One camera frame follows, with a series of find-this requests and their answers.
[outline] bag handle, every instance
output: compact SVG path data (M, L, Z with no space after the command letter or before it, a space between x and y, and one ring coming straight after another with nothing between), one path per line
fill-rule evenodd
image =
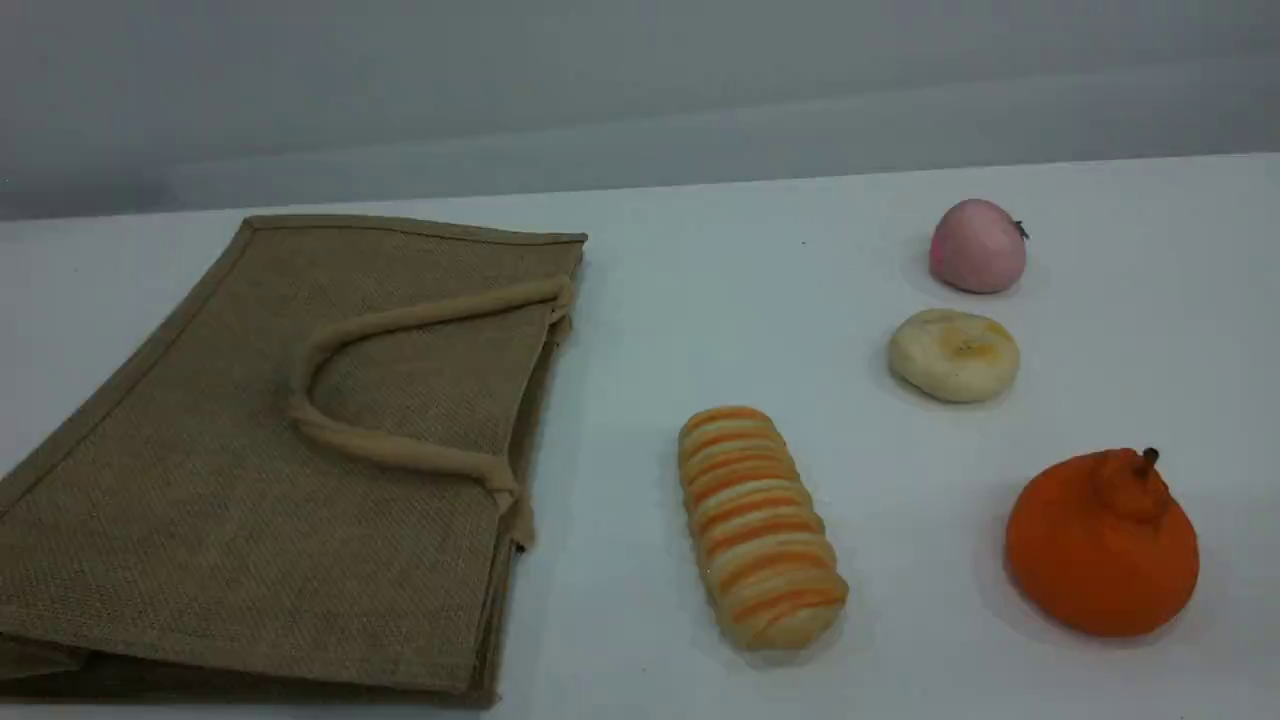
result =
M517 503L521 506L522 518L516 523L513 536L516 542L527 547L532 542L531 510L527 502L518 502L520 486L506 457L458 450L335 420L321 413L311 401L311 387L320 368L347 345L376 334L489 315L547 301L554 302L549 320L549 324L554 324L564 318L572 293L573 284L570 278L558 275L479 295L372 313L321 328L302 347L289 375L288 414L303 436L344 455L403 470L475 478L493 493L498 502L499 519L506 516L512 506Z

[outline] burlap tote bag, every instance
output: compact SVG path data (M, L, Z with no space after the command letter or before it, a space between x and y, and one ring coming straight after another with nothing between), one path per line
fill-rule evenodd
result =
M493 701L585 240L247 219L0 483L0 693Z

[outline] white tabletop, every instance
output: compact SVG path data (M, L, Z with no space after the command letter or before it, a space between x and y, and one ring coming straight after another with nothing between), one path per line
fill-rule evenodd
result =
M933 224L973 196L1032 233L1006 296L927 274ZM1280 155L321 210L590 233L493 716L1275 717ZM247 213L0 224L0 471L127 357ZM1023 369L1007 397L946 407L890 378L890 333L927 306L1012 331ZM773 415L854 588L842 625L792 664L731 650L694 568L675 434L724 402ZM1156 638L1073 635L1006 582L1009 507L1048 464L1147 445L1199 532L1196 597Z

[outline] orange striped pastry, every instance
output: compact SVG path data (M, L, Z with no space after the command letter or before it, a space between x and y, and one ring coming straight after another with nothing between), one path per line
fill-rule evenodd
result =
M768 415L730 406L690 418L680 483L703 580L739 646L796 650L836 621L849 585Z

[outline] white backdrop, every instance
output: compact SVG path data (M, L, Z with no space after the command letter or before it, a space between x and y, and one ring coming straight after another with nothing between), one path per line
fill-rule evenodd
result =
M1280 149L1274 0L8 0L0 218Z

